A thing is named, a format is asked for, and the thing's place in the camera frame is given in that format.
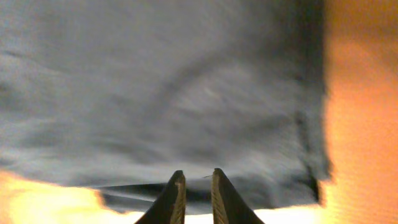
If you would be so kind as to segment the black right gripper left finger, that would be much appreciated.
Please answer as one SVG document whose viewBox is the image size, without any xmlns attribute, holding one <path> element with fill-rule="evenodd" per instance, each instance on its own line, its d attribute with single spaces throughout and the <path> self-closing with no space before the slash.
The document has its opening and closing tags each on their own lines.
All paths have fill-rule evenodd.
<svg viewBox="0 0 398 224">
<path fill-rule="evenodd" d="M 185 176 L 177 170 L 158 199 L 135 224 L 184 224 L 185 206 Z"/>
</svg>

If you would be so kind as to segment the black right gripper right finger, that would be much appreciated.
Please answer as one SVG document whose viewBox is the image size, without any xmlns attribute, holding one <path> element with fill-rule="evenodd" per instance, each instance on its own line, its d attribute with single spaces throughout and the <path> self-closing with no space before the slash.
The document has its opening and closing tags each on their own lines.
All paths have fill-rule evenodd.
<svg viewBox="0 0 398 224">
<path fill-rule="evenodd" d="M 214 224 L 264 224 L 220 168 L 213 171 L 211 203 Z"/>
</svg>

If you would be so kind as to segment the dark blue shorts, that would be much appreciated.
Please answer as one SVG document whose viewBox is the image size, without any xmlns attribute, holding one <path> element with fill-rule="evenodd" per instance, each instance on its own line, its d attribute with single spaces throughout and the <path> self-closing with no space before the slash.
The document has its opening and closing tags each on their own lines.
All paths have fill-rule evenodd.
<svg viewBox="0 0 398 224">
<path fill-rule="evenodd" d="M 1 168 L 146 210 L 171 174 L 208 213 L 219 167 L 254 209 L 329 178 L 323 1 L 1 0 Z"/>
</svg>

